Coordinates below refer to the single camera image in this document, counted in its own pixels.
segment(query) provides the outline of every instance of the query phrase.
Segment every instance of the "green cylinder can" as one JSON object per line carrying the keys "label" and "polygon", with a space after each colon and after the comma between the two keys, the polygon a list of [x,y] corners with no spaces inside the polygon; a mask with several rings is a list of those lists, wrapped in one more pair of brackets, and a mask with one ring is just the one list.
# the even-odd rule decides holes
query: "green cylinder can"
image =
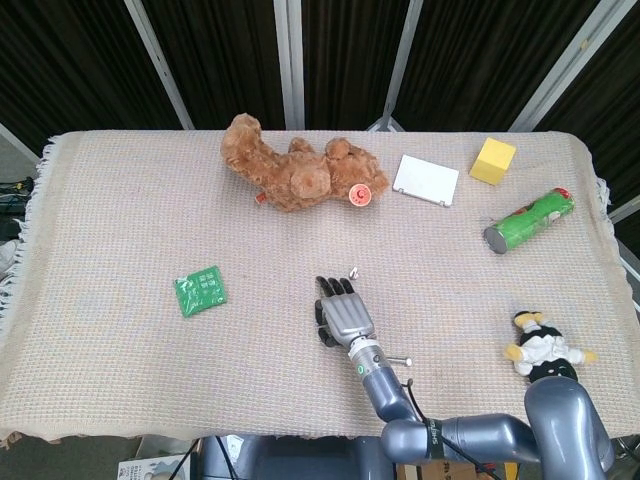
{"label": "green cylinder can", "polygon": [[554,188],[484,231],[484,239],[496,253],[507,253],[573,211],[575,201],[564,188]]}

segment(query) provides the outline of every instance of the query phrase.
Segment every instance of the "woven cloth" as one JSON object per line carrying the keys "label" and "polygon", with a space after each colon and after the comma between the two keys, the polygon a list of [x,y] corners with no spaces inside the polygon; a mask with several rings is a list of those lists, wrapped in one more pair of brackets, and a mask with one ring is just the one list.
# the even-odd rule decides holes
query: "woven cloth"
{"label": "woven cloth", "polygon": [[[3,310],[0,434],[45,439],[143,433],[378,435],[341,348],[316,333],[316,275],[354,282],[387,355],[406,355],[434,418],[526,419],[528,380],[502,355],[511,318],[539,310],[571,346],[612,436],[640,432],[640,328],[591,157],[562,133],[495,134],[517,147],[496,187],[468,176],[486,134],[336,135],[375,154],[461,171],[453,206],[387,192],[366,208],[328,201],[295,213],[221,161],[223,132],[69,133],[47,147]],[[265,132],[286,151],[296,132]],[[506,255],[483,229],[556,186],[576,200]],[[176,278],[217,265],[228,303],[184,319]]]}

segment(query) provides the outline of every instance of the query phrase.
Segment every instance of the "teddy bear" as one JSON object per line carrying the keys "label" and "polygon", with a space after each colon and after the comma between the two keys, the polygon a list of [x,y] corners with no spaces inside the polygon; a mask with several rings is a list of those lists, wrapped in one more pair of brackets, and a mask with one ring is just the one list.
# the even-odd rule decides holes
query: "teddy bear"
{"label": "teddy bear", "polygon": [[389,186],[376,157],[346,138],[334,138],[320,154],[296,137],[288,153],[280,154],[262,141],[261,133],[258,120],[246,113],[237,115],[224,134],[220,153],[231,170],[260,187],[266,200],[281,211],[310,207],[327,198],[366,205]]}

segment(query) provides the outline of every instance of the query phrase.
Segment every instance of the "yellow block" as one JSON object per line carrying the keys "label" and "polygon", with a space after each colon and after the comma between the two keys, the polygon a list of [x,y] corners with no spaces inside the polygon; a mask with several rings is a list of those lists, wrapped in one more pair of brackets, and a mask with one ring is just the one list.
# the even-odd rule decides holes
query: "yellow block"
{"label": "yellow block", "polygon": [[504,177],[515,153],[516,147],[513,145],[489,137],[485,140],[469,175],[491,185],[497,185]]}

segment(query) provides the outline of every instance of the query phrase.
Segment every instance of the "green packet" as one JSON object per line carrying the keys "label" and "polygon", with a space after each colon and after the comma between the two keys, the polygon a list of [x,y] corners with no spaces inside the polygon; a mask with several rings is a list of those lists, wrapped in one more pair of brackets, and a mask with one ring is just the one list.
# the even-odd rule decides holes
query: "green packet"
{"label": "green packet", "polygon": [[178,278],[174,285],[185,318],[227,302],[220,269],[215,266]]}

